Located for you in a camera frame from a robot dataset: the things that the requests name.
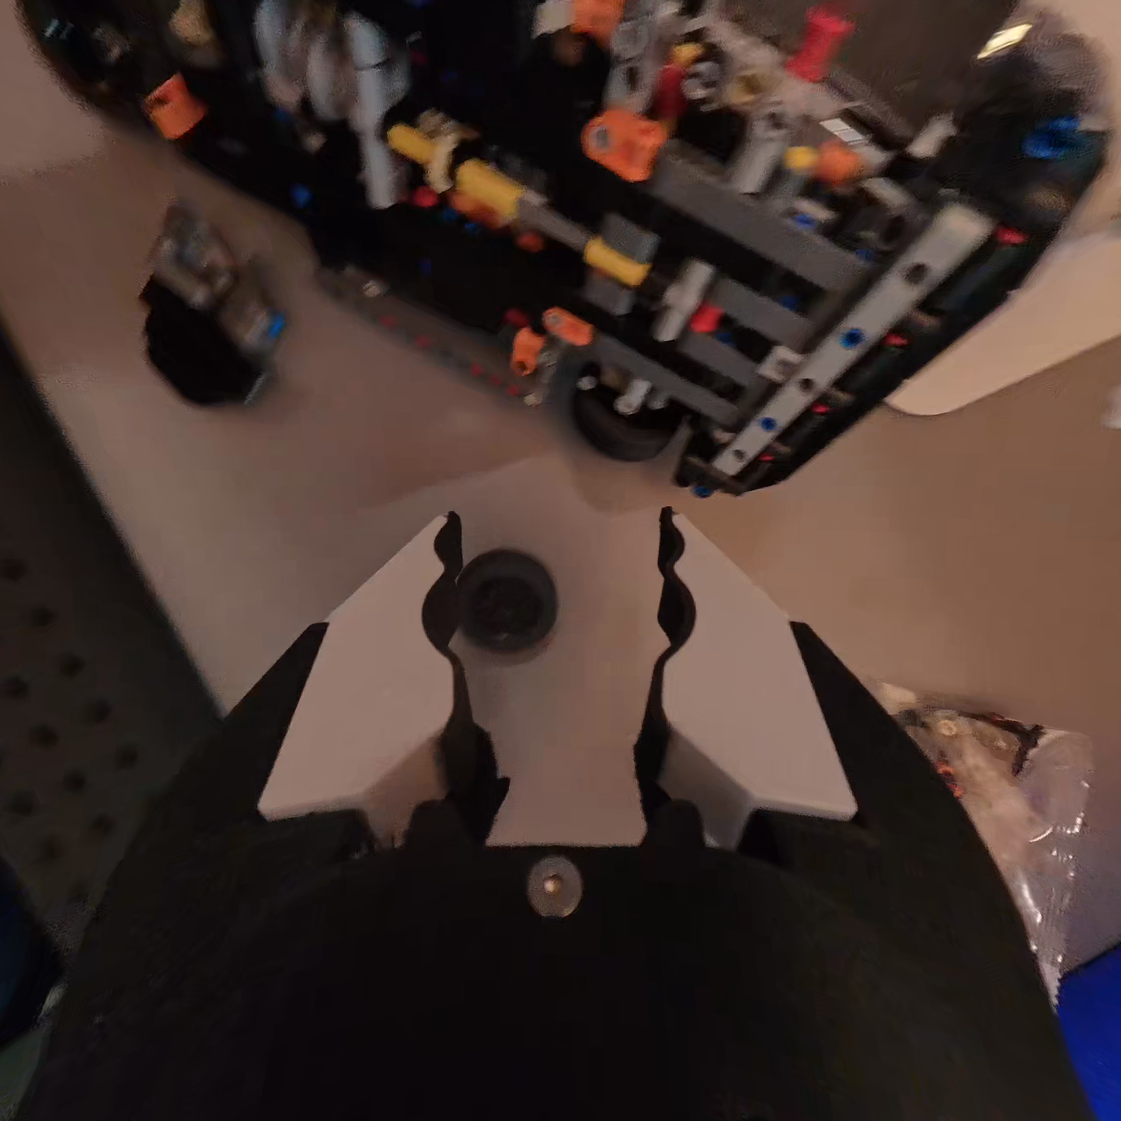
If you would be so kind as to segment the white metal stand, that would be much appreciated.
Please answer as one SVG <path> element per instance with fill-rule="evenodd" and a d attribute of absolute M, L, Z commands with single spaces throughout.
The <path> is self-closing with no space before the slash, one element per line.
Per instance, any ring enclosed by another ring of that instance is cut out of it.
<path fill-rule="evenodd" d="M 1120 334 L 1120 221 L 1063 237 L 996 312 L 887 400 L 909 416 L 960 411 Z"/>

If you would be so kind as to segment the plastic bag with lego pieces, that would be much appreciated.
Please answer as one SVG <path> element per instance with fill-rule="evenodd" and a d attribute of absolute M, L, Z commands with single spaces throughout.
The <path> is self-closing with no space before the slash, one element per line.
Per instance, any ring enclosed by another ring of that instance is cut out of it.
<path fill-rule="evenodd" d="M 957 797 L 999 866 L 1053 1006 L 1069 969 L 1071 910 L 1092 781 L 1091 741 L 951 695 L 867 679 Z"/>

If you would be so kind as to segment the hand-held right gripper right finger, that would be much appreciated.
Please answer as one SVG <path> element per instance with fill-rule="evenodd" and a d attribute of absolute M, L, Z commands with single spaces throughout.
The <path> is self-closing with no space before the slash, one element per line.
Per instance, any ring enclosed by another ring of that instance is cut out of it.
<path fill-rule="evenodd" d="M 789 615 L 689 519 L 658 515 L 654 661 L 636 741 L 645 823 L 692 805 L 706 842 L 764 810 L 851 822 L 857 801 Z"/>

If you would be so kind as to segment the blue plastic bin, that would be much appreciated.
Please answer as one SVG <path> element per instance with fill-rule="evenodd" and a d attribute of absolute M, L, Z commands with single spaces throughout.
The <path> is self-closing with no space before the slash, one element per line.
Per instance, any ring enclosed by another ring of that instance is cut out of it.
<path fill-rule="evenodd" d="M 1067 974 L 1057 1013 L 1076 1072 L 1099 1120 L 1120 1118 L 1120 946 Z"/>

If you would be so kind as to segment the black lego fender assembly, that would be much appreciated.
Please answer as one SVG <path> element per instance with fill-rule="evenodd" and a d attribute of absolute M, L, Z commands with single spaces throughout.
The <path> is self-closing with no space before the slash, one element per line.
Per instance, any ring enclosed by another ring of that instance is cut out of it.
<path fill-rule="evenodd" d="M 149 362 L 190 404 L 247 404 L 270 376 L 287 316 L 254 259 L 175 201 L 166 209 L 139 294 Z"/>

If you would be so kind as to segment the lego car chassis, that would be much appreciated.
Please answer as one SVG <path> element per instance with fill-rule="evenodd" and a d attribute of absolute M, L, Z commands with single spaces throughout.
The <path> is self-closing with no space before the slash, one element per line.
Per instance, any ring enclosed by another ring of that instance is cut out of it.
<path fill-rule="evenodd" d="M 295 220 L 358 315 L 787 480 L 1001 308 L 1111 161 L 1057 3 L 17 3 L 47 71 Z"/>

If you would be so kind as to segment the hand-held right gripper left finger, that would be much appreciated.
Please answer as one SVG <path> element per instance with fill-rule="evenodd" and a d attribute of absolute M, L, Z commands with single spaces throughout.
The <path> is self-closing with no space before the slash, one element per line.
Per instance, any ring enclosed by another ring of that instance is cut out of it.
<path fill-rule="evenodd" d="M 449 802 L 485 843 L 510 789 L 453 650 L 462 522 L 442 514 L 327 618 L 258 810 L 270 821 L 362 815 L 404 841 L 418 806 Z"/>

